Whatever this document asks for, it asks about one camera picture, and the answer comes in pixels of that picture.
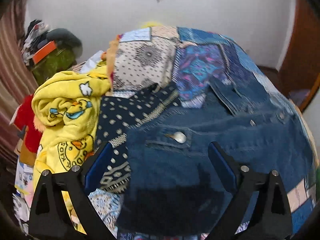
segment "striped curtain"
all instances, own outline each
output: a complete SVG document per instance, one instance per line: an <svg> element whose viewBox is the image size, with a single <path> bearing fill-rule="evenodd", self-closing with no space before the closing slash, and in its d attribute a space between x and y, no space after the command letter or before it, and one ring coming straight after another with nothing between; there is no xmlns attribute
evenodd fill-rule
<svg viewBox="0 0 320 240"><path fill-rule="evenodd" d="M18 130L9 122L24 97L38 87L21 57L26 1L12 0L0 19L0 162L11 167L17 163Z"/></svg>

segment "stuffed toy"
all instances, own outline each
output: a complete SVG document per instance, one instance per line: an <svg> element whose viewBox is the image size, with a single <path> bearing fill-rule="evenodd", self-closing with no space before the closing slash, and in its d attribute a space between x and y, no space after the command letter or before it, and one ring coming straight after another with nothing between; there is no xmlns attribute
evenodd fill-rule
<svg viewBox="0 0 320 240"><path fill-rule="evenodd" d="M45 128L43 124L39 123L37 123L38 129L34 126L35 114L31 108L32 99L33 95L26 96L12 118L13 124L19 131L25 131L24 135L22 135L23 143L19 160L30 166L33 166L35 163L40 139Z"/></svg>

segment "denim jacket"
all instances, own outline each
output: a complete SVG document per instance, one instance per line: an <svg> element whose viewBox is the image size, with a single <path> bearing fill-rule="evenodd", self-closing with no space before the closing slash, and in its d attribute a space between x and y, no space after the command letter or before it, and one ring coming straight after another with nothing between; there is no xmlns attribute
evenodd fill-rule
<svg viewBox="0 0 320 240"><path fill-rule="evenodd" d="M287 192L308 174L313 155L299 118L273 104L255 78L230 79L229 85L210 80L202 109L171 107L145 125L130 127L132 174L119 228L168 236L210 232L232 199L208 158L212 141L250 169L279 171ZM185 142L170 136L177 131Z"/></svg>

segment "wooden door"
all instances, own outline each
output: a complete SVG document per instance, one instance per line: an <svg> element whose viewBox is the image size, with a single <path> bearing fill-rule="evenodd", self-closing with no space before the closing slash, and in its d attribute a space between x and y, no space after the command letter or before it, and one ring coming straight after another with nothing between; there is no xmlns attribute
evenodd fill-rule
<svg viewBox="0 0 320 240"><path fill-rule="evenodd" d="M320 19L306 0L297 0L288 52L279 71L282 93L312 89L320 73Z"/></svg>

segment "orange box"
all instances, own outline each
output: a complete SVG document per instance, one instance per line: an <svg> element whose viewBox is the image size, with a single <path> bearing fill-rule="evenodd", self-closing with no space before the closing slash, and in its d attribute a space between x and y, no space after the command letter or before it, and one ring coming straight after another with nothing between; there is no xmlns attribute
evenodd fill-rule
<svg viewBox="0 0 320 240"><path fill-rule="evenodd" d="M48 44L43 46L34 54L34 56L32 57L33 62L37 64L40 60L42 60L45 56L47 56L50 52L54 51L56 48L57 45L54 43L54 41L50 41Z"/></svg>

